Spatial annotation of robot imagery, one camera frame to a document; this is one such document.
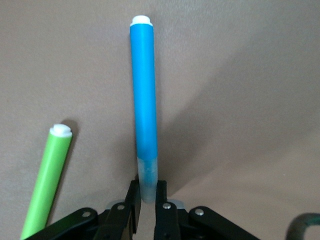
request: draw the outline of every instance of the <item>translucent marker tip section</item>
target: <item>translucent marker tip section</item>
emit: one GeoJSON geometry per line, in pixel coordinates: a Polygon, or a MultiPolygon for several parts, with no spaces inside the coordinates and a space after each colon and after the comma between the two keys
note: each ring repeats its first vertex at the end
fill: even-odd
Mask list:
{"type": "Polygon", "coordinates": [[[158,182],[158,159],[144,161],[138,158],[137,161],[141,198],[146,204],[154,203],[158,182]]]}
{"type": "Polygon", "coordinates": [[[135,25],[135,24],[149,24],[150,26],[152,26],[150,18],[147,16],[144,16],[144,15],[135,16],[132,19],[132,23],[130,24],[130,26],[135,25]]]}

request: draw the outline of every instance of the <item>green object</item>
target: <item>green object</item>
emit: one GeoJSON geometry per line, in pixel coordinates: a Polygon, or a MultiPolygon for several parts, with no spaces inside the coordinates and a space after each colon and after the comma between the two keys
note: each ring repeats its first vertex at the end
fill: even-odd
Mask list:
{"type": "Polygon", "coordinates": [[[21,240],[46,227],[71,138],[71,129],[64,124],[55,124],[50,128],[21,240]]]}

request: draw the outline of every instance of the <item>white marker cap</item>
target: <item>white marker cap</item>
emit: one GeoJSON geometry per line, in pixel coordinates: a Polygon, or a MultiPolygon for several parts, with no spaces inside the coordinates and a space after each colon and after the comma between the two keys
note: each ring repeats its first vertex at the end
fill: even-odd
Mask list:
{"type": "Polygon", "coordinates": [[[50,133],[56,137],[69,138],[72,136],[71,128],[64,124],[55,124],[50,128],[50,133]]]}
{"type": "Polygon", "coordinates": [[[132,19],[132,23],[130,24],[130,27],[135,24],[149,24],[150,26],[153,26],[150,21],[150,18],[144,15],[135,16],[132,19]]]}

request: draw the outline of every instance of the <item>metal screw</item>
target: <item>metal screw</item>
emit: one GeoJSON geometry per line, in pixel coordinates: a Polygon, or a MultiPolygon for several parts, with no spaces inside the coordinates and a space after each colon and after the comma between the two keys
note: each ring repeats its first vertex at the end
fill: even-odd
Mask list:
{"type": "Polygon", "coordinates": [[[195,214],[197,214],[198,216],[202,216],[203,214],[205,214],[205,212],[204,212],[202,209],[200,209],[200,208],[197,208],[194,212],[195,212],[195,214]]]}
{"type": "Polygon", "coordinates": [[[122,210],[122,209],[124,209],[125,208],[125,206],[124,205],[119,205],[116,209],[118,209],[118,210],[122,210]]]}
{"type": "Polygon", "coordinates": [[[87,218],[87,217],[89,217],[90,215],[91,215],[91,212],[85,211],[85,212],[82,214],[82,217],[87,218]]]}
{"type": "Polygon", "coordinates": [[[170,208],[171,208],[171,204],[168,203],[168,202],[166,202],[166,203],[164,203],[164,204],[162,205],[162,207],[163,207],[164,209],[170,209],[170,208]]]}

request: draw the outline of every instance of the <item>green marker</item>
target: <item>green marker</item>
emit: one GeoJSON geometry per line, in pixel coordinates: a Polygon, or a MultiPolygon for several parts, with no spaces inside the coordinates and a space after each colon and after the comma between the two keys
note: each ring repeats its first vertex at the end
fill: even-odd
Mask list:
{"type": "Polygon", "coordinates": [[[46,227],[71,138],[71,129],[64,124],[55,124],[50,128],[21,240],[46,227]]]}

